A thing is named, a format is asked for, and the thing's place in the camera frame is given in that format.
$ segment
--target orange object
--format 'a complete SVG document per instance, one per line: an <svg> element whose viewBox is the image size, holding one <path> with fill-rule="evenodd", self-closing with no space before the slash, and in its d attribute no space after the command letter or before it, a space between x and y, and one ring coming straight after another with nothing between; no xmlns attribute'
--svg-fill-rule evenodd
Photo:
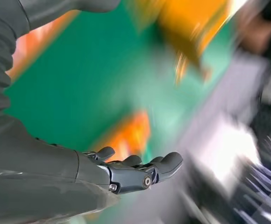
<svg viewBox="0 0 271 224"><path fill-rule="evenodd" d="M129 155L143 153L151 135L149 118L146 112L138 112L123 119L103 136L91 151L111 146L116 152L108 161L124 160Z"/></svg>
<svg viewBox="0 0 271 224"><path fill-rule="evenodd" d="M157 22L177 55L176 83L191 63L204 79L210 70L201 65L201 54L229 16L229 0L132 0L142 28Z"/></svg>
<svg viewBox="0 0 271 224"><path fill-rule="evenodd" d="M77 11L71 11L58 19L42 27L33 30L17 41L15 53L13 55L14 66L7 73L12 79L17 77L24 70L36 60L47 45L77 15Z"/></svg>

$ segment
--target blurred background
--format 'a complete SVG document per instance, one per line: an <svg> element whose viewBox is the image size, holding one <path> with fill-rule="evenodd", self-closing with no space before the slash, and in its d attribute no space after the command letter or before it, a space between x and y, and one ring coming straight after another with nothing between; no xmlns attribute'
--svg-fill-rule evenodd
<svg viewBox="0 0 271 224"><path fill-rule="evenodd" d="M217 17L226 4L217 2L209 14L185 24L195 28ZM188 4L198 11L205 8ZM185 150L188 146L181 139L233 57L230 18L226 12L220 17L198 53L201 63L211 69L208 81L186 63L186 75L176 83L176 55L157 22L139 31L124 2L107 14L70 12L17 41L14 67L8 71L14 84L6 91L11 101L7 113L47 142L82 152L112 146L116 157L111 160L138 154L145 163L176 151L177 145ZM126 205L135 204L141 194L122 196L113 208L69 223L118 223Z"/></svg>

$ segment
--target gray sleeve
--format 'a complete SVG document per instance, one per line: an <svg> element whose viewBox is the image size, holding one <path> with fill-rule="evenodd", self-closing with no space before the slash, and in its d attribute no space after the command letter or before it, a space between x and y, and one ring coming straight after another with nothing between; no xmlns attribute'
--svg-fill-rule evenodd
<svg viewBox="0 0 271 224"><path fill-rule="evenodd" d="M106 172L81 153L30 136L4 114L16 39L30 30L18 0L0 0L0 224L72 216L107 206Z"/></svg>

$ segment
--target gray robot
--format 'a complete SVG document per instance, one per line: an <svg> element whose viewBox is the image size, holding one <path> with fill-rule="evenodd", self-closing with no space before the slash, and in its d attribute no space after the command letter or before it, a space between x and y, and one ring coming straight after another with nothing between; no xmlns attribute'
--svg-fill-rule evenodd
<svg viewBox="0 0 271 224"><path fill-rule="evenodd" d="M182 163L178 153L141 164L138 156L106 163L114 152L80 153L30 136L3 110L10 104L16 40L67 11L103 13L120 0L0 0L0 224L45 223L103 209L116 194L149 188L170 178Z"/></svg>

